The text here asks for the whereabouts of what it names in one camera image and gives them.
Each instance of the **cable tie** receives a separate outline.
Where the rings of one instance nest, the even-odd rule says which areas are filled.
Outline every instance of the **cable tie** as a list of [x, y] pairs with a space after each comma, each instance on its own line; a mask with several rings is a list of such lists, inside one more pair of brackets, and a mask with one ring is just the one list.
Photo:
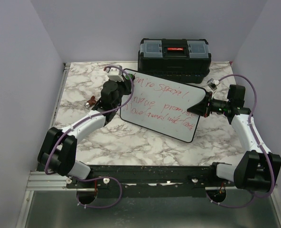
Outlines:
[[263, 145], [264, 145], [264, 143], [261, 142], [259, 145], [257, 145], [257, 147], [260, 147], [260, 146], [263, 146]]
[[249, 125], [254, 125], [254, 123], [252, 122], [252, 120], [250, 119], [250, 122], [248, 121], [248, 124], [247, 124], [248, 126]]

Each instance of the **whiteboard black border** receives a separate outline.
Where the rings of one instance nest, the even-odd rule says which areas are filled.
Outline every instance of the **whiteboard black border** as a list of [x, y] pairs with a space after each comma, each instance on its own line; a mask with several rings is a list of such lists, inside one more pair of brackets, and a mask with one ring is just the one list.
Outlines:
[[[132, 70], [132, 69], [129, 69], [129, 68], [124, 69], [124, 71], [126, 71], [126, 70], [130, 70], [130, 71], [133, 71], [133, 72], [135, 72], [135, 73], [141, 73], [141, 74], [148, 75], [148, 76], [152, 76], [152, 77], [157, 77], [157, 76], [149, 75], [149, 74], [142, 73], [142, 72], [139, 72], [139, 71], [136, 71], [136, 70]], [[205, 93], [207, 92], [207, 91], [205, 90], [205, 88], [202, 88], [202, 87], [199, 87], [199, 86], [196, 86], [196, 85], [190, 85], [190, 84], [186, 84], [186, 83], [182, 83], [182, 82], [177, 82], [177, 81], [170, 80], [170, 79], [165, 79], [165, 78], [161, 78], [161, 79], [164, 79], [164, 80], [167, 80], [167, 81], [171, 81], [171, 82], [175, 82], [175, 83], [180, 83], [180, 84], [187, 85], [187, 86], [191, 86], [191, 87], [196, 87], [196, 88], [199, 88], [199, 89], [203, 89], [203, 90], [205, 91]], [[148, 130], [151, 130], [151, 131], [154, 131], [154, 132], [157, 132], [157, 133], [160, 133], [160, 134], [163, 134], [163, 135], [168, 136], [168, 137], [170, 137], [170, 138], [177, 139], [177, 140], [182, 141], [182, 142], [185, 142], [185, 143], [192, 143], [192, 142], [193, 142], [193, 139], [194, 139], [194, 136], [195, 136], [195, 134], [196, 134], [196, 131], [197, 131], [197, 125], [198, 125], [200, 116], [198, 116], [196, 128], [195, 128], [195, 130], [194, 130], [192, 139], [191, 139], [191, 141], [189, 141], [189, 142], [186, 142], [186, 141], [184, 141], [184, 140], [181, 140], [181, 139], [172, 137], [172, 136], [170, 136], [170, 135], [167, 135], [167, 134], [164, 134], [164, 133], [161, 133], [161, 132], [152, 130], [152, 129], [148, 128], [148, 127], [144, 127], [144, 126], [138, 125], [138, 124], [136, 124], [136, 123], [132, 123], [132, 122], [130, 122], [130, 121], [124, 120], [124, 119], [122, 119], [122, 109], [120, 109], [120, 118], [121, 118], [121, 120], [123, 120], [123, 121], [125, 121], [125, 122], [128, 122], [128, 123], [131, 123], [131, 124], [134, 124], [134, 125], [137, 125], [137, 126], [146, 128], [146, 129], [148, 129]]]

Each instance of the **white whiteboard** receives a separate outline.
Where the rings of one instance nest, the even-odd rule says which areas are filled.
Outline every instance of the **white whiteboard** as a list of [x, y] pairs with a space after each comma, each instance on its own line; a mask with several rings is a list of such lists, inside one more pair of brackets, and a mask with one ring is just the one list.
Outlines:
[[[202, 101], [206, 90], [130, 69], [126, 72], [135, 76], [134, 94], [121, 108], [121, 118], [184, 142], [192, 142], [199, 116], [187, 112], [187, 109]], [[128, 95], [123, 96], [122, 103], [128, 98]]]

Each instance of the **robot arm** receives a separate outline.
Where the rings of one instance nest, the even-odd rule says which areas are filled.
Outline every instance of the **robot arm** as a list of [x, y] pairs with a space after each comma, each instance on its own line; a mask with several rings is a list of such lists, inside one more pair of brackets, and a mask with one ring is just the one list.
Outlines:
[[244, 86], [230, 85], [227, 96], [228, 101], [213, 99], [212, 92], [207, 92], [204, 99], [189, 108], [188, 111], [204, 117], [208, 117], [212, 112], [225, 115], [229, 124], [236, 131], [243, 149], [246, 151], [237, 166], [214, 162], [212, 166], [214, 167], [215, 175], [221, 179], [234, 182], [239, 189], [268, 192], [272, 183], [271, 172], [262, 149], [264, 149], [271, 161], [275, 181], [280, 171], [281, 157], [272, 154], [270, 149], [263, 143], [254, 125], [253, 117], [250, 118], [251, 122], [249, 123], [251, 111], [249, 108], [243, 107], [244, 94]]
[[52, 171], [61, 176], [74, 176], [83, 180], [87, 178], [90, 173], [90, 167], [75, 160], [77, 145], [89, 134], [107, 125], [115, 116], [121, 104], [122, 96], [131, 94], [131, 81], [123, 77], [120, 70], [107, 68], [106, 71], [109, 80], [104, 83], [101, 98], [90, 113], [74, 124], [62, 129], [52, 127], [46, 134], [37, 158], [38, 162], [44, 166], [46, 166], [57, 141], [65, 132], [69, 131], [60, 141], [60, 145], [48, 164]]

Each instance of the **screw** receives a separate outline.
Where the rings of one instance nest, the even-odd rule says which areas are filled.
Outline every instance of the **screw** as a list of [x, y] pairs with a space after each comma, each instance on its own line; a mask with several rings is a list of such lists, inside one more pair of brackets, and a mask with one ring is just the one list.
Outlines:
[[104, 179], [103, 179], [103, 182], [104, 182], [105, 184], [108, 184], [108, 183], [110, 182], [110, 179], [109, 179], [109, 178], [104, 178]]
[[66, 179], [66, 183], [67, 183], [67, 184], [71, 184], [71, 183], [72, 183], [72, 179], [67, 178], [67, 179]]

